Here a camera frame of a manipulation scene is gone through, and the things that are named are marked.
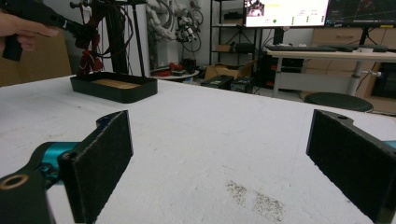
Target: black equipment box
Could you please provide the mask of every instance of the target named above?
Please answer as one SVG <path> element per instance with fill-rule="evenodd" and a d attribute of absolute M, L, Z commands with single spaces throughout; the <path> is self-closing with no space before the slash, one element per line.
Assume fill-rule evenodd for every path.
<path fill-rule="evenodd" d="M 203 81 L 201 86 L 229 91 L 232 81 L 233 77 L 231 76 L 219 75 Z"/>
<path fill-rule="evenodd" d="M 253 93 L 253 77 L 238 77 L 231 83 L 231 91 Z"/>

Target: cardboard box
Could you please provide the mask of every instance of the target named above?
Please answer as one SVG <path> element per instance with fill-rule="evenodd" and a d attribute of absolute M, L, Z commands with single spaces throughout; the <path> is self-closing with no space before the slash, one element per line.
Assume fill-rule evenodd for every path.
<path fill-rule="evenodd" d="M 232 19 L 232 20 L 224 20 L 224 24 L 236 24 L 237 26 L 244 25 L 244 19 Z"/>
<path fill-rule="evenodd" d="M 216 51 L 230 52 L 231 46 L 230 45 L 216 45 Z"/>
<path fill-rule="evenodd" d="M 253 60 L 243 66 L 229 65 L 225 63 L 218 63 L 210 65 L 206 68 L 205 80 L 215 76 L 227 75 L 234 78 L 237 77 L 250 77 L 251 69 L 257 60 Z"/>

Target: keyboard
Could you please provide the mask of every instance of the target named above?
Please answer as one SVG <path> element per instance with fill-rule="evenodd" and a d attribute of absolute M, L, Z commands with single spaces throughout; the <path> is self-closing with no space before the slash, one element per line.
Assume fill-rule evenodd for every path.
<path fill-rule="evenodd" d="M 373 49 L 373 52 L 387 52 L 388 47 L 385 45 L 347 45 L 347 44 L 331 44 L 331 45 L 319 45 L 319 47 L 332 48 L 332 49 L 351 49 L 355 50 L 358 48 Z"/>
<path fill-rule="evenodd" d="M 315 52 L 336 52 L 337 49 L 329 47 L 297 47 L 297 46 L 281 46 L 281 45 L 267 45 L 265 46 L 272 51 L 315 51 Z"/>

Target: desk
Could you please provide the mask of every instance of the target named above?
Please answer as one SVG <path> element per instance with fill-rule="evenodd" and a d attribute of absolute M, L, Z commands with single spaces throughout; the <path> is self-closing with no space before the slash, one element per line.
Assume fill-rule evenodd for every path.
<path fill-rule="evenodd" d="M 158 90 L 125 105 L 73 92 L 68 77 L 0 88 L 0 176 L 127 109 L 134 156 L 96 223 L 372 223 L 305 149 L 314 108 L 380 140 L 396 139 L 393 119 L 162 80 Z M 48 195 L 57 223 L 73 223 L 64 187 Z"/>
<path fill-rule="evenodd" d="M 355 95 L 361 79 L 364 62 L 396 63 L 396 53 L 362 53 L 362 52 L 308 52 L 308 51 L 267 51 L 268 55 L 278 58 L 273 97 L 280 88 L 304 91 L 335 91 Z M 326 75 L 283 73 L 283 58 L 348 60 L 357 62 L 351 77 Z"/>

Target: human hand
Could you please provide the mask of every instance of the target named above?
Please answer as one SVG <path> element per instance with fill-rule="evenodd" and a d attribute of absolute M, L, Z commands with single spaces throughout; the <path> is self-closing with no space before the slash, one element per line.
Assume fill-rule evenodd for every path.
<path fill-rule="evenodd" d="M 0 51 L 6 47 L 6 36 L 14 34 L 18 35 L 18 42 L 21 43 L 23 49 L 33 50 L 35 49 L 35 34 L 56 36 L 59 30 L 0 11 Z"/>

